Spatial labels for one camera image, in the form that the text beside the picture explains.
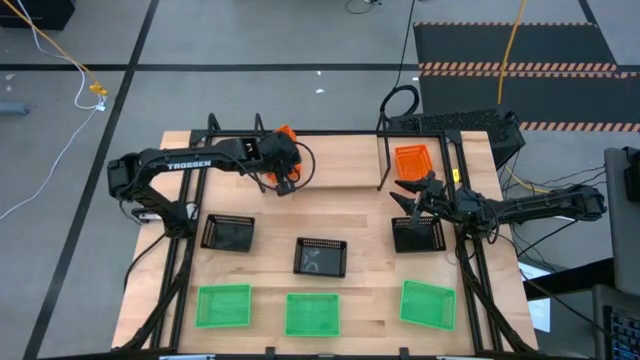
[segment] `white cable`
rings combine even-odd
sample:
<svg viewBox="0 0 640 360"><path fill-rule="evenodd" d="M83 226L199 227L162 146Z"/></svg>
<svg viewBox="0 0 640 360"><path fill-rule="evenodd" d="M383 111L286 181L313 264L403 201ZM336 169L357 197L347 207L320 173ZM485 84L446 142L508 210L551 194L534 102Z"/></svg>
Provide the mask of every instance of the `white cable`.
<svg viewBox="0 0 640 360"><path fill-rule="evenodd" d="M24 15L27 17L27 19L29 19L29 21L31 21L31 17L29 16L29 13L27 13L27 10L24 8L24 5L22 5L22 1L21 0L16 0L16 1L18 2L18 5L20 5L20 8L24 12ZM76 97L74 99L74 104L75 104L76 107L78 107L78 108L80 108L82 110L91 110L91 114L89 114L89 117L87 118L87 120L85 120L82 123L82 125L80 125L80 127L73 133L73 135L71 135L71 138L69 139L69 142L62 149L60 154L58 154L58 157L56 158L56 160L53 162L53 165L51 166L51 170L49 170L49 175L44 180L42 185L40 185L40 188L38 189L38 191L36 191L35 194L31 195L29 198L27 198L27 199L15 204L9 210L5 211L5 213L2 214L2 216L0 216L0 221L2 221L5 217L9 216L9 214L14 212L16 209L18 209L22 205L27 204L31 200L35 199L38 195L40 195L40 193L42 192L42 189L44 189L44 187L47 185L47 183L49 183L49 180L51 180L51 177L53 176L54 171L58 167L58 163L62 159L62 156L67 151L67 149L69 149L69 147L71 146L71 143L73 143L73 140L75 139L76 135L78 135L78 133L80 133L80 131L85 127L85 125L87 125L87 123L89 123L89 120L91 120L91 118L96 113L96 111L98 111L98 110L103 111L104 110L104 102L107 100L106 97L98 95L98 103L96 105L94 105L94 106L81 106L81 105L79 105L78 104L78 98L80 97L80 94L82 93L82 90L84 89L84 83L85 83L84 71L82 71L82 69L74 61L72 61L71 59L67 58L66 56L60 56L60 55L51 54L51 53L43 50L42 47L40 47L40 43L38 42L37 33L33 29L33 27L31 27L31 31L33 32L33 39L36 42L36 46L38 47L38 50L40 50L42 53L44 53L46 55L53 56L53 57L58 58L58 59L64 59L64 60L72 63L78 69L78 71L80 71L80 74L82 75L82 84L80 85L80 89L78 90L78 93L76 94Z"/></svg>
<svg viewBox="0 0 640 360"><path fill-rule="evenodd" d="M76 135L78 135L78 133L80 132L80 130L82 130L82 128L87 125L87 123L89 122L89 120L91 120L91 118L93 117L93 114L96 113L96 111L98 111L97 108L94 108L91 111L91 114L89 115L89 117L87 118L87 120L85 120L82 125L80 125L80 127L78 128L78 130L76 130L73 135L71 135L71 138L69 139L69 142L67 143L67 146L64 147L64 149L62 149L62 151L60 152L60 154L58 155L58 157L56 158L56 161L53 162L53 166L51 167L51 170L49 171L49 175L47 176L47 178L44 180L44 182L42 183L42 185L40 185L40 188L38 189L38 191L36 191L35 194L31 195L31 197L27 198L26 200L19 202L17 204L15 204L11 209L7 210L4 214L2 214L2 216L0 216L0 221L2 221L2 219L4 219L5 217L7 217L9 214L11 214L14 210L16 210L17 208L19 208L20 206L28 203L29 201L35 199L38 195L40 195L40 192L42 191L42 189L44 189L44 187L47 185L47 183L49 182L49 180L51 179L51 176L53 175L53 172L56 170L56 167L58 167L58 163L60 162L60 159L62 159L62 155L64 155L64 153L67 151L67 149L69 148L69 146L71 146L71 143L73 142L73 139L76 137Z"/></svg>
<svg viewBox="0 0 640 360"><path fill-rule="evenodd" d="M24 5L22 4L22 1L21 0L16 0L16 1L18 2L18 5L20 6L20 9L22 9L22 12L24 13L24 16L26 16L27 19L29 19L29 21L31 21L31 23L33 23L33 21L31 20L31 16L27 12L27 9L25 9ZM78 71L80 71L80 75L82 75L82 84L80 84L80 89L78 89L78 93L76 94L76 97L73 100L73 103L75 104L75 106L77 108L82 109L82 110L91 110L91 109L95 109L96 106L104 103L104 101L106 99L103 99L102 96L98 95L98 104L96 104L96 105L93 105L93 106L82 106L82 105L78 104L78 98L80 97L80 94L82 94L82 90L84 89L84 83L85 83L84 71L82 71L82 69L78 66L78 64L76 64L73 60L69 59L68 57L62 56L62 55L52 54L52 53L42 49L42 47L40 46L40 42L38 41L38 33L36 32L36 30L33 27L31 28L31 32L33 32L33 40L36 42L36 47L38 48L38 50L40 50L41 53L43 53L45 55L49 55L49 56L57 58L57 59L66 60L66 61L72 63L73 66L75 66L76 69L78 69Z"/></svg>

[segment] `black floor mat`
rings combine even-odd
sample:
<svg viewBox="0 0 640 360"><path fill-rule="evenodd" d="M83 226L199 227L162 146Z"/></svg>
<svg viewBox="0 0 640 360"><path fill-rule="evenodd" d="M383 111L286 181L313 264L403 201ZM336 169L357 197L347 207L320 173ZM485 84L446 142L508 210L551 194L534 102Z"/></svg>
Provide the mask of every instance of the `black floor mat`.
<svg viewBox="0 0 640 360"><path fill-rule="evenodd" d="M501 62L512 26L510 23L416 23L418 61ZM615 60L597 25L525 23L518 27L509 62L614 64Z"/></svg>
<svg viewBox="0 0 640 360"><path fill-rule="evenodd" d="M496 106L497 74L423 72L420 90L424 112ZM528 130L638 131L639 79L637 73L508 72L502 103L517 114L523 122L521 128Z"/></svg>

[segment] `white paper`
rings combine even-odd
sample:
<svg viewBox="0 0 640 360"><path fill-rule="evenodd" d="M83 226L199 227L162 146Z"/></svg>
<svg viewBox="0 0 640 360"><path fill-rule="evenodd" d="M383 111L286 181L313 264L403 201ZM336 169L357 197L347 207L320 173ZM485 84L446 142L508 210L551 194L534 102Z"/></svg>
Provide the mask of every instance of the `white paper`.
<svg viewBox="0 0 640 360"><path fill-rule="evenodd" d="M527 276L527 278L535 279L540 276L549 275L548 271L538 269L531 265L518 263L520 270ZM550 332L551 331L551 299L540 299L529 301L529 313L531 313L531 322L533 327L537 330Z"/></svg>

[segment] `black mesh basket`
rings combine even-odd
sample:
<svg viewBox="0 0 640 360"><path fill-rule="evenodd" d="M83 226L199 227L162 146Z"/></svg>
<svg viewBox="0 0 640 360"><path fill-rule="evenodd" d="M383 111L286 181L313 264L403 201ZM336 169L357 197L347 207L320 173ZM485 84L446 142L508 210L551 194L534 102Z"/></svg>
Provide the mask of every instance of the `black mesh basket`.
<svg viewBox="0 0 640 360"><path fill-rule="evenodd" d="M210 214L202 233L200 247L249 252L255 219L244 216Z"/></svg>
<svg viewBox="0 0 640 360"><path fill-rule="evenodd" d="M442 224L439 218L421 217L418 225L410 228L411 218L401 217L391 219L393 229L393 243L397 253L444 251Z"/></svg>
<svg viewBox="0 0 640 360"><path fill-rule="evenodd" d="M347 242L298 238L293 260L295 274L345 277Z"/></svg>

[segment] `orange striped tape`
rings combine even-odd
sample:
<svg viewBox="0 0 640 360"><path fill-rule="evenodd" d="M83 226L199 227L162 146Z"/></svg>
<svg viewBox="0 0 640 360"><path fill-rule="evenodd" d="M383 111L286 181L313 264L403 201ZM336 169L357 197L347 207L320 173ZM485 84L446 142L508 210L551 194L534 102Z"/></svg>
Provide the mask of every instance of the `orange striped tape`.
<svg viewBox="0 0 640 360"><path fill-rule="evenodd" d="M520 130L639 132L640 124L523 121Z"/></svg>
<svg viewBox="0 0 640 360"><path fill-rule="evenodd" d="M499 62L427 62L418 64L423 70L475 70L496 71L502 66ZM611 63L508 63L507 71L616 71L618 67Z"/></svg>
<svg viewBox="0 0 640 360"><path fill-rule="evenodd" d="M637 72L544 72L544 71L506 71L505 77L519 78L614 78L626 79L628 77L639 77ZM458 71L458 70L424 70L420 76L467 76L467 77L498 77L500 71Z"/></svg>
<svg viewBox="0 0 640 360"><path fill-rule="evenodd" d="M414 27L418 26L513 26L512 22L457 22L457 21L436 21L436 22L415 22ZM519 26L595 26L589 22L528 22L520 23Z"/></svg>

